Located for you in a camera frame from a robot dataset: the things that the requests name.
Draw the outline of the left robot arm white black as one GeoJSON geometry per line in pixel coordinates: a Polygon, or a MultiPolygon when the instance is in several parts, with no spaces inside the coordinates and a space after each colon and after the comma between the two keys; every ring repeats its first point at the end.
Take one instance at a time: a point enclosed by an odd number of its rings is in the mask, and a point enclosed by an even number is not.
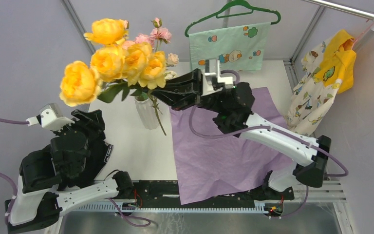
{"type": "Polygon", "coordinates": [[[47,107],[29,123],[39,124],[55,137],[20,164],[15,200],[6,203],[10,234],[41,230],[83,205],[133,194],[128,172],[118,170],[109,179],[95,181],[113,150],[105,141],[101,110],[74,110],[67,118],[47,107]]]}

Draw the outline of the pink peony flower stem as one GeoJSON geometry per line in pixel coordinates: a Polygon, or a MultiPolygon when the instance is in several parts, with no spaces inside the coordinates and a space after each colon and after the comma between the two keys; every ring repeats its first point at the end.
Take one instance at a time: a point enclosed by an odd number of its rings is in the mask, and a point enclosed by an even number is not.
{"type": "Polygon", "coordinates": [[[163,27],[161,18],[154,18],[151,23],[153,25],[153,29],[150,34],[139,33],[133,40],[126,40],[122,44],[122,47],[124,49],[128,49],[134,44],[148,42],[153,48],[153,51],[158,51],[162,43],[170,43],[172,34],[169,29],[163,27]]]}

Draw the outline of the purple wrapping paper sheet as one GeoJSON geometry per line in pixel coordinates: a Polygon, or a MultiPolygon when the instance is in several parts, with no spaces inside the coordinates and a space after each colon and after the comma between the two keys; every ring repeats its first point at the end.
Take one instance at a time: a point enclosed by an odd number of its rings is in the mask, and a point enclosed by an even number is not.
{"type": "Polygon", "coordinates": [[[189,128],[190,113],[170,111],[181,204],[257,188],[269,171],[292,164],[291,158],[251,140],[196,136],[189,128]]]}

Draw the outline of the white ribbed ceramic vase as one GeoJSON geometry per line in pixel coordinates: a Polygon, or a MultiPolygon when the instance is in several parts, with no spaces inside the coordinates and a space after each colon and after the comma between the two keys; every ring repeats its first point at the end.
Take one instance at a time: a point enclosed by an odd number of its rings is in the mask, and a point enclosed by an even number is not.
{"type": "Polygon", "coordinates": [[[135,97],[135,107],[141,122],[146,129],[153,130],[159,126],[153,103],[148,97],[135,97]]]}

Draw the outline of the yellow flower bunch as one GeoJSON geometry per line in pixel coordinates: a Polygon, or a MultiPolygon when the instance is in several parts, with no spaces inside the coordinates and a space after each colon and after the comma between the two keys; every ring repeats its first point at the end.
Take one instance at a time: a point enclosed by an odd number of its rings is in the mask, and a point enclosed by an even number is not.
{"type": "Polygon", "coordinates": [[[129,22],[123,19],[94,21],[91,32],[83,36],[101,47],[92,54],[89,65],[78,60],[66,66],[59,97],[70,107],[90,104],[96,99],[111,103],[117,95],[122,100],[128,96],[148,97],[163,130],[158,98],[151,93],[166,85],[167,57],[160,49],[153,51],[148,42],[124,49],[122,44],[129,40],[129,28],[129,22]]]}

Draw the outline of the white peony flower stem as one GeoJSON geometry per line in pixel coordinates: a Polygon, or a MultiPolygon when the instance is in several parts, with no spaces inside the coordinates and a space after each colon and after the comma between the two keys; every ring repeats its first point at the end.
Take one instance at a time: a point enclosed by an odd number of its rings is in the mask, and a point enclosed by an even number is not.
{"type": "Polygon", "coordinates": [[[171,80],[171,79],[176,78],[176,77],[177,77],[177,73],[175,71],[166,70],[164,72],[164,79],[165,80],[171,80]]]}

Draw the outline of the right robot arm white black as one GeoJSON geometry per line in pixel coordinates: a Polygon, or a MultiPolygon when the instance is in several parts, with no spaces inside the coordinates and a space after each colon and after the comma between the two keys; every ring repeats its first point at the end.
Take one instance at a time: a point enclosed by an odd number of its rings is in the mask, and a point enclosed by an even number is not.
{"type": "Polygon", "coordinates": [[[221,137],[234,136],[255,141],[291,158],[293,165],[281,172],[269,172],[262,194],[276,198],[296,184],[320,188],[325,179],[331,140],[303,136],[278,126],[252,111],[255,97],[249,83],[237,72],[203,72],[200,69],[169,80],[152,95],[172,110],[201,108],[216,113],[213,122],[221,137]]]}

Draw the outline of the cream rose flower stem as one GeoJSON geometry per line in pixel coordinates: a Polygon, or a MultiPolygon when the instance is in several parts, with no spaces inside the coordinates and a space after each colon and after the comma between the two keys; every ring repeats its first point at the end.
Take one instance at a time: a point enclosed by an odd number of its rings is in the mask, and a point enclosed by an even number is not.
{"type": "Polygon", "coordinates": [[[179,57],[177,54],[169,53],[167,56],[167,66],[176,66],[179,64],[179,57]]]}

